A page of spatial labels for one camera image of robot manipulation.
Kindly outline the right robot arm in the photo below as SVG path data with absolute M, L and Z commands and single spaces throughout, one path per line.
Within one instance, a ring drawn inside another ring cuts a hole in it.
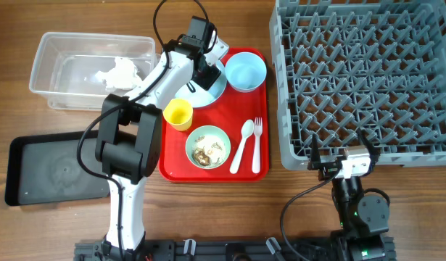
M 316 136 L 311 143 L 308 170 L 318 180 L 332 182 L 332 199 L 341 229 L 331 233 L 338 260 L 392 260 L 384 234 L 389 230 L 390 198 L 378 188 L 364 189 L 361 178 L 373 172 L 380 152 L 359 130 L 358 146 L 349 146 L 333 162 L 321 160 Z

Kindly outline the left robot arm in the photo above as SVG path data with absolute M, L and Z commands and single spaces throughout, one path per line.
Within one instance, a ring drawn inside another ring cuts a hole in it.
M 110 94 L 102 105 L 95 158 L 111 191 L 110 228 L 98 255 L 111 260 L 137 260 L 144 251 L 143 200 L 147 178 L 160 158 L 162 110 L 190 81 L 203 88 L 220 76 L 216 62 L 229 50 L 218 39 L 205 43 L 172 40 L 160 61 L 124 96 Z

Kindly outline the yellow plastic cup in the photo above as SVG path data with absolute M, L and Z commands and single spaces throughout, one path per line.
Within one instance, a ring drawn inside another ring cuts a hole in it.
M 172 99 L 163 111 L 163 117 L 177 131 L 186 131 L 191 127 L 193 107 L 185 99 Z

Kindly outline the white napkin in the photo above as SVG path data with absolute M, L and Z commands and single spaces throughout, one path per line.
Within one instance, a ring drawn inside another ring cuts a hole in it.
M 115 66 L 108 72 L 98 71 L 95 77 L 103 82 L 107 92 L 130 91 L 142 83 L 137 72 L 137 66 L 130 59 L 115 57 Z

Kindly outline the green bowl with food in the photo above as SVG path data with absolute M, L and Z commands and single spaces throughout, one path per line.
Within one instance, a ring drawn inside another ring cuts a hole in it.
M 190 163 L 203 170 L 221 167 L 229 158 L 231 142 L 225 131 L 214 125 L 193 130 L 185 143 Z

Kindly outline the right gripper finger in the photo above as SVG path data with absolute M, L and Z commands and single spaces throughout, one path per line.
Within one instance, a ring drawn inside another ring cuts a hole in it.
M 316 135 L 312 135 L 309 170 L 319 170 L 322 166 Z
M 371 159 L 371 167 L 374 167 L 376 163 L 379 161 L 380 151 L 365 137 L 365 133 L 362 129 L 358 129 L 357 135 L 361 143 L 368 150 Z

